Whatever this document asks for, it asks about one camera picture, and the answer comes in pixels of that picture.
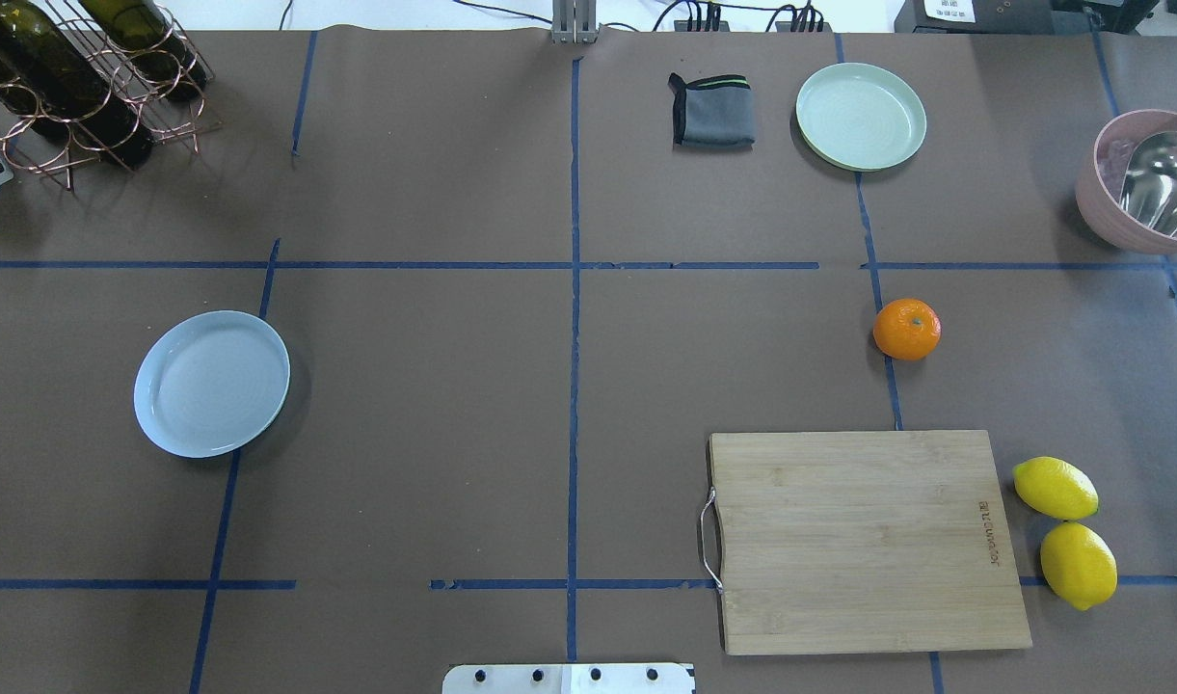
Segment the orange fruit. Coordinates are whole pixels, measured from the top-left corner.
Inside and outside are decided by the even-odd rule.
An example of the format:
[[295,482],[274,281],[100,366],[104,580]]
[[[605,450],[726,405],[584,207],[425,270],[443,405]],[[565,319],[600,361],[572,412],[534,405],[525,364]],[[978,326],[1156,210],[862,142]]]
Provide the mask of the orange fruit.
[[939,313],[916,298],[902,298],[885,305],[871,325],[875,346],[893,360],[922,360],[940,343]]

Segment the light blue plate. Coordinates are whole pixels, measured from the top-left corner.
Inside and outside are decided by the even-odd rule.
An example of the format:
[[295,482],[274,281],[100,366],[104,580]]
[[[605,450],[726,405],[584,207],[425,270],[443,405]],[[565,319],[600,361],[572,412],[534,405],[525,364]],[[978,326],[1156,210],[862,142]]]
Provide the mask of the light blue plate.
[[291,383],[282,338],[260,316],[210,311],[164,333],[137,373],[140,431],[179,458],[217,458],[275,421]]

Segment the light green plate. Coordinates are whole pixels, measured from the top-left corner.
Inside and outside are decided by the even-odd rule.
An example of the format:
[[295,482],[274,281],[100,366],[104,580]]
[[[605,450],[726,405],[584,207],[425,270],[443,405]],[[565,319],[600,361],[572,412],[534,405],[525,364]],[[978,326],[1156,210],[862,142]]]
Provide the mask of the light green plate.
[[809,149],[843,171],[887,171],[922,149],[927,114],[902,76],[875,65],[822,67],[794,99]]

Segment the folded grey cloth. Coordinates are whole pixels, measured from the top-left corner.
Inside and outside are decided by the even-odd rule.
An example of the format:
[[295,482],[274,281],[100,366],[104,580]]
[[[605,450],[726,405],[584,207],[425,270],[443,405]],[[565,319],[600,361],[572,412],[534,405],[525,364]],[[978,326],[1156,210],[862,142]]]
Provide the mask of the folded grey cloth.
[[669,74],[672,141],[678,147],[734,151],[756,142],[754,91],[746,76],[724,74],[686,82]]

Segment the wooden cutting board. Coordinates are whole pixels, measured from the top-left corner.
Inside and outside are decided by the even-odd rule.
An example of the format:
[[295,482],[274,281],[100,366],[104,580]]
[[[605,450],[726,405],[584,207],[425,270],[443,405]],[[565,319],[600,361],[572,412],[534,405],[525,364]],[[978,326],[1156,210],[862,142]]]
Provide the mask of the wooden cutting board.
[[716,432],[731,658],[1032,645],[986,431]]

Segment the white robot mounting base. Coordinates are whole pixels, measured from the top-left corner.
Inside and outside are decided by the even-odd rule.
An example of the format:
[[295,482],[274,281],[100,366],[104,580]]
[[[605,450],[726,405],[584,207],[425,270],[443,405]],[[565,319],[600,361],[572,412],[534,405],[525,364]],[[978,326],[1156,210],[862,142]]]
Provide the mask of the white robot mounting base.
[[463,663],[443,693],[694,693],[692,663]]

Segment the yellow lemon near board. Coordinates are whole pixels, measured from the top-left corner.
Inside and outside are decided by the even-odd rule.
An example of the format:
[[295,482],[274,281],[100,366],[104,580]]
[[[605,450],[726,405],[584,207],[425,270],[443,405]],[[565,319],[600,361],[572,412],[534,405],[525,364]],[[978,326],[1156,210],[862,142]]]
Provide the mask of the yellow lemon near board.
[[1100,498],[1085,471],[1059,458],[1025,460],[1012,469],[1015,492],[1029,508],[1060,521],[1093,518]]

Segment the yellow lemon outer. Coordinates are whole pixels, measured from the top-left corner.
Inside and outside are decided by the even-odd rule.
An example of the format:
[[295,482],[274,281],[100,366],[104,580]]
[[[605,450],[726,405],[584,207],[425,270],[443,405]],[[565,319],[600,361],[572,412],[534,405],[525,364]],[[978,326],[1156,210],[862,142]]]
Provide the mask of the yellow lemon outer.
[[1040,542],[1038,558],[1048,587],[1073,609],[1089,610],[1117,589],[1113,553],[1085,523],[1057,523]]

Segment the pink bowl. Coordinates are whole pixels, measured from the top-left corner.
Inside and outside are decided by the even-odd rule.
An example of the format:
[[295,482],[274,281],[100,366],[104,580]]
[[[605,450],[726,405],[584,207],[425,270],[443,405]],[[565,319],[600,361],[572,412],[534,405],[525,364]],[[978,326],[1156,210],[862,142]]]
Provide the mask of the pink bowl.
[[1177,234],[1166,236],[1148,228],[1118,203],[1122,179],[1135,145],[1173,126],[1177,126],[1177,114],[1171,111],[1130,111],[1104,124],[1093,138],[1077,176],[1076,203],[1088,227],[1117,249],[1135,254],[1177,254]]

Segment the dark wine bottle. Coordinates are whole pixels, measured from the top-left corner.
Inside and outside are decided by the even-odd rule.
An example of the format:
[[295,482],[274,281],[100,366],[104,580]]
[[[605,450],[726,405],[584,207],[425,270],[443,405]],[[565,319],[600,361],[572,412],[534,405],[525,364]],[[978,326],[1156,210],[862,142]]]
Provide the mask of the dark wine bottle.
[[147,162],[153,136],[142,116],[36,4],[0,1],[0,58],[78,146],[128,171]]
[[202,96],[206,73],[195,51],[153,1],[82,1],[86,11],[139,74],[162,96],[188,104]]

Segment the metal scoop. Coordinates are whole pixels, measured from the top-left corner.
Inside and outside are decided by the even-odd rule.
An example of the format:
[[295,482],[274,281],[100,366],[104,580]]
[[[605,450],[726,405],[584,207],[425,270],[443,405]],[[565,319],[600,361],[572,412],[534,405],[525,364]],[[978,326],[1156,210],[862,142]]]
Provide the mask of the metal scoop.
[[1163,236],[1177,236],[1177,128],[1144,138],[1121,186],[1122,211]]

